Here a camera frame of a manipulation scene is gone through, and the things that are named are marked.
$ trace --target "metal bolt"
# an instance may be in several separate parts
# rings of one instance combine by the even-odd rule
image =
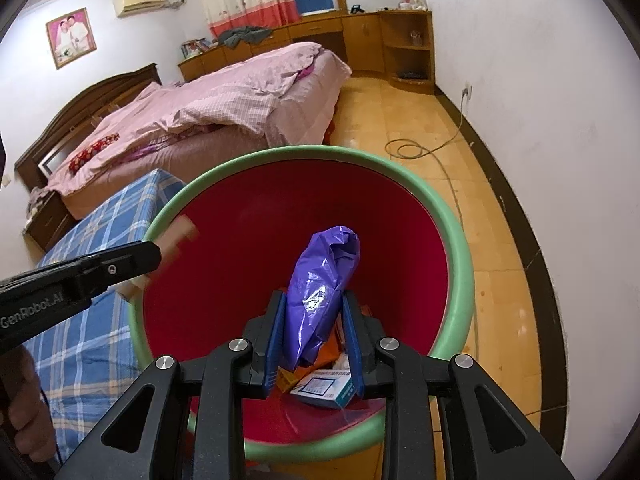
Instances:
[[[245,348],[249,346],[249,343],[242,338],[234,339],[231,343],[229,343],[229,350],[233,352],[241,352]]]
[[[380,340],[380,348],[383,350],[397,350],[399,346],[398,339],[393,337],[385,337]]]
[[[174,358],[170,355],[163,355],[156,360],[156,367],[161,370],[167,370],[167,368],[171,368],[174,365]]]
[[[474,359],[467,354],[458,354],[454,360],[460,368],[471,368],[474,365]]]

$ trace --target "red floral pillow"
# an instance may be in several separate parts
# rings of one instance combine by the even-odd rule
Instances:
[[[82,168],[86,163],[94,158],[95,155],[100,153],[110,144],[113,144],[119,138],[120,134],[107,135],[106,137],[96,140],[91,146],[78,153],[74,158],[71,159],[71,162],[69,163],[69,172],[71,173],[71,175],[75,175],[80,170],[80,168]]]

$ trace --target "black baseboard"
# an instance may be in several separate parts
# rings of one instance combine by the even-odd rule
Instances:
[[[436,99],[442,104],[453,122],[460,124],[460,110],[437,87]],[[556,453],[560,454],[566,427],[566,355],[558,304],[546,269],[545,259],[527,216],[487,146],[466,119],[462,121],[460,132],[471,147],[498,202],[502,205],[502,211],[513,234],[522,267],[525,270],[533,302],[533,311],[536,316],[538,344],[540,345],[542,371],[540,433]]]

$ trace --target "checkered blanket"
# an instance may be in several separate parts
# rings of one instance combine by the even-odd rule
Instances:
[[[39,267],[142,240],[152,220],[184,184],[154,170],[84,218]],[[127,303],[115,292],[28,341],[49,405],[63,460],[137,378]]]

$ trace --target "purple plastic bag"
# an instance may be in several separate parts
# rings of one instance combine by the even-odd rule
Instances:
[[[360,241],[344,226],[315,233],[300,255],[287,292],[282,367],[311,366],[329,339],[342,292],[360,259]]]

